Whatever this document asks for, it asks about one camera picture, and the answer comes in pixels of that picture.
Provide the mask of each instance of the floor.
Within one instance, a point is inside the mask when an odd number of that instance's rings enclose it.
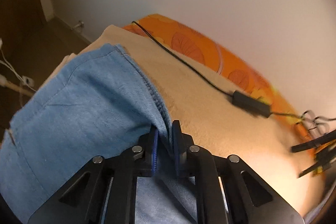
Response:
[[[38,89],[64,56],[79,53],[87,46],[87,42],[68,29],[57,18],[49,21],[42,29],[22,42],[8,57],[19,75],[30,77]],[[12,83],[19,85],[15,75],[3,65],[0,65],[0,74]],[[9,128],[11,117],[21,108],[19,93],[8,88],[0,87],[0,141],[4,129]],[[24,105],[29,100],[22,97]]]

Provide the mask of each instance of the black gripper frame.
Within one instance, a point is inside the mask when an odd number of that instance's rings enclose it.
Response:
[[[28,224],[134,224],[137,177],[155,171],[157,129],[119,156],[94,157],[48,199]],[[302,217],[241,158],[214,156],[173,122],[176,174],[195,177],[199,224],[304,224]]]

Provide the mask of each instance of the metal screw head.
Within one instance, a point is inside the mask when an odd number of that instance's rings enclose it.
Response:
[[[200,150],[200,148],[197,145],[192,145],[191,147],[189,147],[189,150],[191,152],[198,152]]]
[[[93,161],[93,163],[99,164],[103,161],[103,157],[102,156],[94,156],[92,161]]]
[[[231,156],[229,157],[229,160],[230,160],[231,162],[238,162],[238,161],[240,160],[240,158],[239,158],[237,155],[231,155]]]
[[[142,147],[140,145],[135,145],[135,146],[132,147],[132,151],[134,153],[141,152],[142,151]]]

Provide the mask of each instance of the bed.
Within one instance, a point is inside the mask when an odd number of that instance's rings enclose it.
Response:
[[[138,22],[223,90],[243,90],[271,103],[273,110],[294,111],[267,80],[202,34],[161,15]],[[81,53],[105,43],[119,43],[125,48],[164,98],[171,118],[180,120],[182,131],[192,135],[195,143],[221,157],[239,155],[302,216],[319,203],[323,176],[309,174],[297,179],[301,170],[313,164],[313,157],[307,151],[289,152],[299,143],[291,131],[295,121],[255,117],[234,107],[134,24],[107,27]],[[65,57],[49,79],[75,56]]]

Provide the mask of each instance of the denim fabric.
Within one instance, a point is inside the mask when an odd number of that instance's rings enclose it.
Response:
[[[0,193],[23,223],[95,155],[119,155],[154,124],[160,140],[154,178],[139,178],[136,223],[190,223],[193,183],[177,182],[171,120],[153,84],[120,45],[70,61],[17,112],[0,150]]]

